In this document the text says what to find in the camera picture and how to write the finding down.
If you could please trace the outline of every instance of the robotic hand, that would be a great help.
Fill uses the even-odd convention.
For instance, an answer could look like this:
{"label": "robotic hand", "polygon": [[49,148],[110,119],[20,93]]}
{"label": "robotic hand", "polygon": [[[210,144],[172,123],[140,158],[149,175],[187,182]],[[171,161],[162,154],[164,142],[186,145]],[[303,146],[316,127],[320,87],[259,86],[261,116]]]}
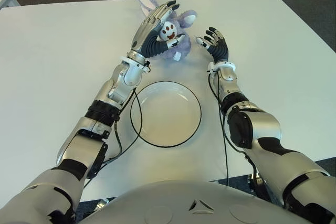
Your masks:
{"label": "robotic hand", "polygon": [[0,209],[0,223],[72,223],[86,178],[94,178],[107,151],[111,126],[144,72],[146,58],[179,44],[184,34],[157,41],[169,15],[179,7],[170,1],[153,10],[136,32],[132,48],[102,86],[87,113],[64,142],[57,166],[46,170]]}
{"label": "robotic hand", "polygon": [[281,146],[277,119],[250,102],[237,85],[223,35],[213,27],[206,33],[212,38],[197,37],[196,42],[214,58],[209,64],[210,84],[213,90],[218,87],[232,142],[244,149],[284,208],[312,223],[335,221],[336,178],[302,153]]}

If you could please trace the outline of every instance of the stuffed bunny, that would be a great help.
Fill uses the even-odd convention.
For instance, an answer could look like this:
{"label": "stuffed bunny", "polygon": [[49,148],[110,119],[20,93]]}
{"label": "stuffed bunny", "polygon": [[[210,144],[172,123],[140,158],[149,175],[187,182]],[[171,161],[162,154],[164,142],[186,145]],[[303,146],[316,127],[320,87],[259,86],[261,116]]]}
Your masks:
{"label": "stuffed bunny", "polygon": [[[138,1],[141,3],[141,10],[146,17],[152,10],[159,6],[156,0]],[[191,43],[190,37],[188,36],[184,28],[191,27],[196,17],[197,12],[195,12],[194,10],[187,10],[179,16],[177,16],[176,11],[173,11],[173,13],[164,23],[159,33],[159,38],[161,40],[169,40],[174,38],[178,34],[185,34],[185,37],[176,47],[173,47],[160,54],[160,57],[179,61],[180,59],[183,59],[187,56],[191,49]]]}

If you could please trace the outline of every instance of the robot forearm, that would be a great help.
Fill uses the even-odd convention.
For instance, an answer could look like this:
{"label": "robot forearm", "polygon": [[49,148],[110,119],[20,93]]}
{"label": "robot forearm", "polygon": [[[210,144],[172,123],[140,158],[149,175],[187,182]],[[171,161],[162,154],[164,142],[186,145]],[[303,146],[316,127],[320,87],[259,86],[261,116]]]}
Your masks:
{"label": "robot forearm", "polygon": [[329,223],[336,215],[336,178],[302,153],[281,146],[279,122],[242,94],[229,62],[221,64],[218,77],[221,111],[234,144],[244,149],[285,208],[313,223]]}
{"label": "robot forearm", "polygon": [[88,112],[71,132],[57,157],[57,166],[40,174],[0,210],[0,223],[70,223],[86,178],[93,178],[105,158],[111,126],[131,91],[148,72],[144,58],[129,54],[98,92]]}

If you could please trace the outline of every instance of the wire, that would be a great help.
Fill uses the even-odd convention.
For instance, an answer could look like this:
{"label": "wire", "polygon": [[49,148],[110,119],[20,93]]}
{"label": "wire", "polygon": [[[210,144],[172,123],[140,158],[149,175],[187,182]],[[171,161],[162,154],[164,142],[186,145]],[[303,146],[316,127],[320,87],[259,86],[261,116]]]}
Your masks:
{"label": "wire", "polygon": [[227,171],[227,186],[229,185],[229,176],[228,176],[228,169],[227,169],[227,155],[226,155],[226,145],[225,145],[225,140],[229,143],[229,145],[232,147],[232,149],[234,149],[236,152],[238,153],[241,153],[241,154],[244,154],[245,155],[245,159],[250,163],[250,165],[252,166],[253,168],[253,183],[255,184],[255,192],[256,192],[256,195],[259,197],[259,198],[262,198],[262,199],[266,199],[266,196],[264,195],[264,193],[259,190],[259,187],[258,187],[258,183],[257,183],[257,167],[256,165],[253,163],[253,161],[251,160],[251,158],[247,155],[246,152],[244,151],[240,151],[238,150],[232,143],[231,141],[229,140],[229,138],[227,137],[226,133],[225,133],[225,118],[224,120],[222,121],[222,117],[221,117],[221,112],[220,112],[220,107],[221,107],[221,104],[220,104],[220,100],[219,100],[219,75],[218,75],[218,72],[217,72],[217,95],[215,94],[214,90],[212,89],[212,86],[211,86],[211,83],[210,83],[210,74],[208,76],[208,83],[209,83],[209,87],[212,91],[212,94],[215,96],[216,100],[218,101],[218,107],[219,107],[219,119],[220,119],[220,124],[221,124],[221,127],[222,127],[222,134],[224,136],[224,148],[225,148],[225,161],[226,161],[226,171]]}
{"label": "wire", "polygon": [[[129,103],[129,101],[131,100],[132,96],[135,94],[135,98],[138,102],[139,105],[139,110],[140,110],[140,130],[139,132],[136,132],[136,138],[133,140],[133,142],[124,150],[122,151],[122,146],[121,146],[121,142],[119,139],[119,135],[118,135],[118,129],[117,129],[117,121],[114,122],[114,133],[115,133],[115,137],[117,138],[117,142],[119,145],[119,154],[115,157],[109,158],[108,160],[104,161],[102,164],[103,166],[101,166],[98,170],[98,172],[100,172],[105,166],[107,166],[108,164],[112,163],[114,160],[116,160],[117,158],[119,158],[122,154],[124,154],[135,142],[136,140],[139,138],[141,130],[142,130],[142,110],[141,110],[141,105],[140,105],[140,101],[138,98],[138,94],[136,93],[135,89],[133,89],[133,93],[131,94],[130,98],[128,99],[128,101],[125,103],[125,105],[123,106],[123,108],[119,111],[118,115],[121,114],[121,112],[124,110],[124,108],[127,106],[127,104]],[[84,188],[86,188],[88,186],[88,184],[93,180],[93,178],[91,178],[85,185]]]}
{"label": "wire", "polygon": [[226,151],[226,141],[225,141],[225,132],[224,132],[224,123],[222,122],[222,113],[220,111],[221,103],[219,102],[219,74],[217,72],[217,102],[218,102],[218,112],[219,112],[219,120],[220,120],[220,126],[222,128],[222,134],[223,134],[223,140],[224,140],[224,152],[225,152],[225,166],[226,166],[226,185],[229,186],[229,169],[227,165],[227,151]]}

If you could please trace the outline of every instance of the black joint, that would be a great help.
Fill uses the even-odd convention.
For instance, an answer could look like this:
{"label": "black joint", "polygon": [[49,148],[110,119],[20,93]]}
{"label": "black joint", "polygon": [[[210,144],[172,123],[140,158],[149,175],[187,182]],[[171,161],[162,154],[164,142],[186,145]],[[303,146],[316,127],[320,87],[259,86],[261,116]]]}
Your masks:
{"label": "black joint", "polygon": [[250,118],[244,112],[235,113],[228,119],[232,142],[238,147],[251,149],[253,126]]}
{"label": "black joint", "polygon": [[118,121],[120,119],[118,113],[119,109],[116,107],[108,103],[95,100],[89,107],[85,117],[101,122],[107,126],[112,126],[114,121]]}
{"label": "black joint", "polygon": [[140,54],[143,55],[145,58],[158,55],[168,50],[168,46],[165,41],[156,40],[158,37],[158,34],[159,33],[155,30],[151,31],[147,39],[143,43]]}
{"label": "black joint", "polygon": [[238,102],[248,102],[248,99],[246,96],[244,96],[242,93],[234,92],[231,94],[228,94],[222,101],[221,104],[221,112],[224,116],[226,116],[226,113],[231,106]]}
{"label": "black joint", "polygon": [[332,212],[316,203],[308,203],[304,206],[295,199],[291,192],[286,197],[284,208],[313,224],[329,224],[335,216]]}
{"label": "black joint", "polygon": [[73,159],[63,159],[63,161],[51,170],[65,170],[73,174],[79,181],[84,177],[88,168],[85,164]]}

